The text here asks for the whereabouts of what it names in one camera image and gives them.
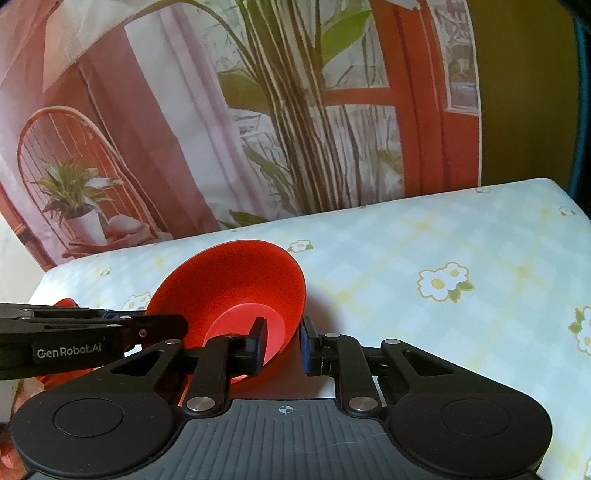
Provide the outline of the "person's left hand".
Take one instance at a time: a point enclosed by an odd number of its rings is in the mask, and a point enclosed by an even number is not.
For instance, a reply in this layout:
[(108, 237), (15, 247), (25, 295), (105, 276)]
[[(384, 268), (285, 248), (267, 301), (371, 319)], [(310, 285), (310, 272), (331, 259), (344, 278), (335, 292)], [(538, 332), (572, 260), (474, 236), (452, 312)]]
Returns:
[(12, 419), (15, 413), (45, 387), (37, 378), (1, 381), (1, 479), (22, 479), (26, 469), (12, 439)]

